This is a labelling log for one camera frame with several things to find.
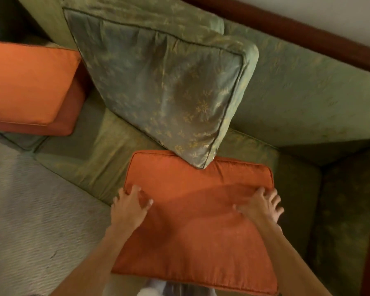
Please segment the person's left hand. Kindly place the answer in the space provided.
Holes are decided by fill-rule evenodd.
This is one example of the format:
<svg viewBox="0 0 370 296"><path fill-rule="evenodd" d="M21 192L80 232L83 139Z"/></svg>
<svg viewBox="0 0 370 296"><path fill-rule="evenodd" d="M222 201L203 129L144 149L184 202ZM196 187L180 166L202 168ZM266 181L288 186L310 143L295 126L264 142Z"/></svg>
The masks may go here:
<svg viewBox="0 0 370 296"><path fill-rule="evenodd" d="M130 237L144 221L147 213L142 213L139 205L141 188L133 185L129 194L120 188L111 205L111 227L120 236Z"/></svg>

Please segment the person's right hand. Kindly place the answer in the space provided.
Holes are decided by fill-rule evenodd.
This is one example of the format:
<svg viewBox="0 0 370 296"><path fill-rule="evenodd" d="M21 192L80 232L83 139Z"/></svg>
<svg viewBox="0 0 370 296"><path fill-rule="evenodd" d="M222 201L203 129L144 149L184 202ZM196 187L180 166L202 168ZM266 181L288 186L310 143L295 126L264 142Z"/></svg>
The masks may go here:
<svg viewBox="0 0 370 296"><path fill-rule="evenodd" d="M268 190L271 189L260 187L256 189L256 191L250 197L242 197L237 203L235 203L250 205L251 207L250 214L243 216L255 224L266 221L271 221L274 224L277 224L275 222L275 208L281 207L280 206L281 197L278 194L278 204L268 204L268 201L266 200L266 192Z"/></svg>

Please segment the orange seat cushion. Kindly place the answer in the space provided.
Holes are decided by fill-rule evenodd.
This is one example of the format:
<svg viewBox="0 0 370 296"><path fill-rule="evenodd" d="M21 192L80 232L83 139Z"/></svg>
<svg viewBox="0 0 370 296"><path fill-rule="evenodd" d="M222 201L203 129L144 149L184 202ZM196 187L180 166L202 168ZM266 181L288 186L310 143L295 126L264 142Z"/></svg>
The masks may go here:
<svg viewBox="0 0 370 296"><path fill-rule="evenodd" d="M269 167L216 157L200 170L170 151L141 150L130 159L125 192L134 184L142 188L140 202L153 205L112 273L278 295L261 236L233 210L259 187L274 188Z"/></svg>

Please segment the person's right forearm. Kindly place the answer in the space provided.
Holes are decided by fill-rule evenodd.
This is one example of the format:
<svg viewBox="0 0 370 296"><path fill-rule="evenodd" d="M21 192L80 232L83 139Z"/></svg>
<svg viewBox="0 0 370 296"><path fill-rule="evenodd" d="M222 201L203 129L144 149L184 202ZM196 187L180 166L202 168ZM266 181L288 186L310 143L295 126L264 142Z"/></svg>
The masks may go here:
<svg viewBox="0 0 370 296"><path fill-rule="evenodd" d="M332 296L270 219L254 222L270 257L282 296Z"/></svg>

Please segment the person's left forearm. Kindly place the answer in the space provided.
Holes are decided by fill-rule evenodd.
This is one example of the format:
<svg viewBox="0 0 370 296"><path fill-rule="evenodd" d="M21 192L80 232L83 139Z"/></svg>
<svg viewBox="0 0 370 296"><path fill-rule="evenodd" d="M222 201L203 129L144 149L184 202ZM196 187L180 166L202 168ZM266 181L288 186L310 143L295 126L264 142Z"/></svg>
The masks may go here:
<svg viewBox="0 0 370 296"><path fill-rule="evenodd" d="M116 259L133 231L111 225L99 244L49 296L103 296Z"/></svg>

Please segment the person's grey white clothing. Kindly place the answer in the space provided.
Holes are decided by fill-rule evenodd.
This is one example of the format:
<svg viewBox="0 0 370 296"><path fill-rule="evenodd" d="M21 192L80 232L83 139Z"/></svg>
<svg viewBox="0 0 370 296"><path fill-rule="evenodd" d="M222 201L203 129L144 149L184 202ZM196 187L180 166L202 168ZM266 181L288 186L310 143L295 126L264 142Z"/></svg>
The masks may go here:
<svg viewBox="0 0 370 296"><path fill-rule="evenodd" d="M149 278L137 296L217 296L214 288Z"/></svg>

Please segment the green patterned sofa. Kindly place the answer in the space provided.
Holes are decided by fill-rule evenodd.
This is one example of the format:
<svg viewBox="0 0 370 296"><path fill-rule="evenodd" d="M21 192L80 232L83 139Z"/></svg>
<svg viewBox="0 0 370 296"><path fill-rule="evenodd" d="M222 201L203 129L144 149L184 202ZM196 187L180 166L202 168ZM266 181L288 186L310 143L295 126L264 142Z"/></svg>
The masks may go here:
<svg viewBox="0 0 370 296"><path fill-rule="evenodd" d="M281 227L334 296L370 296L370 73L218 18L259 60L218 155L266 164ZM46 296L101 239L132 153L94 89L74 134L0 133L0 296Z"/></svg>

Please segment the green patterned back cushion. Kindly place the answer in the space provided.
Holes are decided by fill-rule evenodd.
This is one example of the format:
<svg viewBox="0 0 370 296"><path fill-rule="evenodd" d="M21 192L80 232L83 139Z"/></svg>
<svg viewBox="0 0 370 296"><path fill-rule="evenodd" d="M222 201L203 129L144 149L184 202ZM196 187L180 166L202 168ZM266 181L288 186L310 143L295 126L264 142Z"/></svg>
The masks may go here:
<svg viewBox="0 0 370 296"><path fill-rule="evenodd" d="M216 156L259 58L181 0L62 0L106 107L198 169Z"/></svg>

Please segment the orange thick cushion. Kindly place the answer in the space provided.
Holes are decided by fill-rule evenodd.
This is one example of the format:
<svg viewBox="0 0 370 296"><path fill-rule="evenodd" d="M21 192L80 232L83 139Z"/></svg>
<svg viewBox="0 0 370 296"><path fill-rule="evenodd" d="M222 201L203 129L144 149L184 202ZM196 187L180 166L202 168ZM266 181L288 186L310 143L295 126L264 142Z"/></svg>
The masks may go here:
<svg viewBox="0 0 370 296"><path fill-rule="evenodd" d="M68 136L91 88L78 51L0 42L0 131Z"/></svg>

